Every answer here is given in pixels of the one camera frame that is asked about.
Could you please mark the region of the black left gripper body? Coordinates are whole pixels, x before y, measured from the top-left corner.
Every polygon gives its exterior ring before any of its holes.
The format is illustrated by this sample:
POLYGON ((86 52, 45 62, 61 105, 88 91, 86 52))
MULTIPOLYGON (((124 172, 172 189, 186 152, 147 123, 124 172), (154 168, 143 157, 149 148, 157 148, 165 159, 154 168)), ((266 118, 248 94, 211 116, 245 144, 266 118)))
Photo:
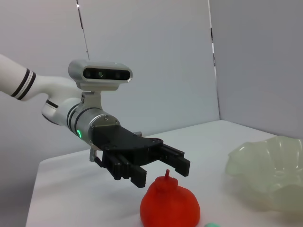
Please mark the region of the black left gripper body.
POLYGON ((148 151, 147 164, 149 164, 157 160, 152 154, 152 148, 163 144, 161 139, 140 137, 119 125, 93 127, 90 140, 92 142, 89 155, 91 162, 97 157, 98 150, 103 152, 148 151))

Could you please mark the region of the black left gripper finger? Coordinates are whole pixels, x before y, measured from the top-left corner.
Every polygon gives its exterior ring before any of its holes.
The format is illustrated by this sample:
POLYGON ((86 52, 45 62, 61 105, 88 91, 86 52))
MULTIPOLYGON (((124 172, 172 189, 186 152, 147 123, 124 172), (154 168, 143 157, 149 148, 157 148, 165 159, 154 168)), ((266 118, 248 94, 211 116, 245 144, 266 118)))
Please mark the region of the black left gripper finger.
POLYGON ((187 177, 190 170, 190 161, 184 158, 184 152, 166 144, 157 145, 151 149, 155 158, 175 169, 180 175, 187 177))
POLYGON ((148 163, 148 151, 103 152, 103 167, 115 180, 130 179, 138 188, 146 185, 147 171, 141 166, 148 163))

